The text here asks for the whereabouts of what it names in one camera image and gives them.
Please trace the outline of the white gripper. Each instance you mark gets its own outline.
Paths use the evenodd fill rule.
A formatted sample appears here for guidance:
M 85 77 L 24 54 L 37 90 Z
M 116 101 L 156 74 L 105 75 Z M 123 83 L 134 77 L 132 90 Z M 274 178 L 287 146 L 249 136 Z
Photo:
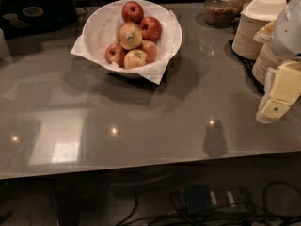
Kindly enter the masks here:
M 300 62 L 284 63 L 277 70 L 269 67 L 265 75 L 264 96 L 258 106 L 256 121 L 272 123 L 273 120 L 279 120 L 300 96 Z

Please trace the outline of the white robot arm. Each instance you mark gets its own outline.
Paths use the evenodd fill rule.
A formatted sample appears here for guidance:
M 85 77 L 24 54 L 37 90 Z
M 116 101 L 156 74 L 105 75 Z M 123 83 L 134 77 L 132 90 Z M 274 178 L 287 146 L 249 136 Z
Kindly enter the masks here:
M 278 121 L 301 95 L 301 0 L 291 0 L 279 13 L 272 33 L 272 51 L 283 63 L 267 69 L 265 94 L 256 114 L 261 123 Z

